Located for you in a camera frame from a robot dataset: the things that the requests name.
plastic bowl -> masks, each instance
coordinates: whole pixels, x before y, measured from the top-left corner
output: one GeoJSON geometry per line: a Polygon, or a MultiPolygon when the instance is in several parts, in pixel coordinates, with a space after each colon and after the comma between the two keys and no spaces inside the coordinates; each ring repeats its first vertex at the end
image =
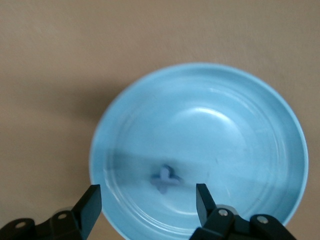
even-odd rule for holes
{"type": "Polygon", "coordinates": [[[102,212],[127,240],[189,239],[200,226],[197,183],[244,219],[269,214],[285,225],[307,176],[306,140],[286,101],[255,76],[211,63],[132,84],[104,113],[90,153],[102,212]]]}

light blue bowl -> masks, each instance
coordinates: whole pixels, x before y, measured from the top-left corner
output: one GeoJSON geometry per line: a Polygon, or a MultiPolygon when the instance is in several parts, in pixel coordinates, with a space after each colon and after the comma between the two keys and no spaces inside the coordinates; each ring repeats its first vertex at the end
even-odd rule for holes
{"type": "Polygon", "coordinates": [[[197,183],[244,219],[269,214],[287,224],[306,187],[308,150],[269,85],[229,66],[188,63],[141,78],[113,101],[93,137],[90,177],[125,239],[186,240],[200,226],[197,183]],[[157,188],[161,169],[179,183],[157,188]]]}

beige table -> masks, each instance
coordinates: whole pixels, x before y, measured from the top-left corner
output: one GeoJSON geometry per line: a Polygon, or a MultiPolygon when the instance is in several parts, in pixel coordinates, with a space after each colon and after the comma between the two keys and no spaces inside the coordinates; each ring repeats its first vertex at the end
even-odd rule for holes
{"type": "MultiPolygon", "coordinates": [[[[0,1],[0,226],[39,224],[90,185],[95,127],[139,77],[185,62],[231,65],[291,105],[309,179],[288,224],[319,238],[320,1],[0,1]]],[[[100,216],[91,240],[122,239],[100,216]]]]}

cross-shaped object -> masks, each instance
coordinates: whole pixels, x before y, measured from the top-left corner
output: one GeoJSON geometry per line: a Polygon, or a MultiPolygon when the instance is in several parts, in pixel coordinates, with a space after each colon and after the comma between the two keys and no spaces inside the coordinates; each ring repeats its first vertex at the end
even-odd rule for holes
{"type": "Polygon", "coordinates": [[[151,176],[151,184],[155,185],[161,194],[165,194],[169,186],[181,184],[181,178],[174,172],[172,167],[164,164],[160,169],[160,174],[151,176]]]}

screw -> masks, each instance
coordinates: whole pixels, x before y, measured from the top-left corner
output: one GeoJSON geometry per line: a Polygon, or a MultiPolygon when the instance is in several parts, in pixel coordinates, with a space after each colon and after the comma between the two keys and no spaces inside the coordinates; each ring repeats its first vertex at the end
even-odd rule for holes
{"type": "Polygon", "coordinates": [[[24,227],[25,225],[26,225],[26,222],[25,222],[25,221],[22,221],[22,222],[17,223],[14,227],[15,227],[16,229],[19,229],[19,228],[24,227]]]}
{"type": "Polygon", "coordinates": [[[61,219],[65,219],[66,217],[67,217],[67,214],[61,213],[61,214],[58,216],[58,219],[61,220],[61,219]]]}
{"type": "Polygon", "coordinates": [[[223,217],[228,216],[228,211],[225,209],[220,209],[218,213],[220,214],[220,216],[223,216],[223,217]]]}
{"type": "Polygon", "coordinates": [[[267,224],[269,223],[268,219],[265,216],[257,216],[256,218],[260,223],[267,224]]]}

